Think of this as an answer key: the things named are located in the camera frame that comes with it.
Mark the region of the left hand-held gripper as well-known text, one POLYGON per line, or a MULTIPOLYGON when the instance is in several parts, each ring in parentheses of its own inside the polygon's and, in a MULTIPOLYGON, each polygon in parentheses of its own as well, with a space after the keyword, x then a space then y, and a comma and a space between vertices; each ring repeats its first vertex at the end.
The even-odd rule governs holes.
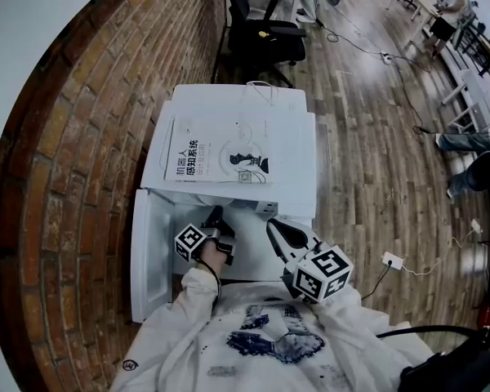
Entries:
POLYGON ((216 250, 226 255, 225 263, 232 265, 236 239, 234 231, 222 221, 223 211, 221 205, 216 205, 202 227, 188 224, 174 238, 175 253, 186 262, 199 261, 203 245, 212 240, 216 244, 216 250))

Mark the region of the person's left hand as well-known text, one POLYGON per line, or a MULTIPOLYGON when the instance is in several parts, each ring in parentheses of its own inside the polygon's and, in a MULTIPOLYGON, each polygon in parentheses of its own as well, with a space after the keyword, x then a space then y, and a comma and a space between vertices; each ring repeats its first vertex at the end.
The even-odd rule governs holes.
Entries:
POLYGON ((196 267, 210 273, 213 270, 217 277, 220 277, 221 270, 225 265, 227 255, 216 248, 216 243, 209 239, 203 244, 201 255, 196 267))

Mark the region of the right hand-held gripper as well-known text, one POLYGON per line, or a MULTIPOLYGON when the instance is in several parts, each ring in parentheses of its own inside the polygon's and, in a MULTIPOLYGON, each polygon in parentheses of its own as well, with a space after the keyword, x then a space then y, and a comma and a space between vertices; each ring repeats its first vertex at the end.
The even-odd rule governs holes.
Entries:
POLYGON ((307 225, 271 218, 266 233, 283 261, 282 281, 293 298, 304 295, 320 303, 341 291, 350 281, 353 264, 338 245, 320 242, 307 225))

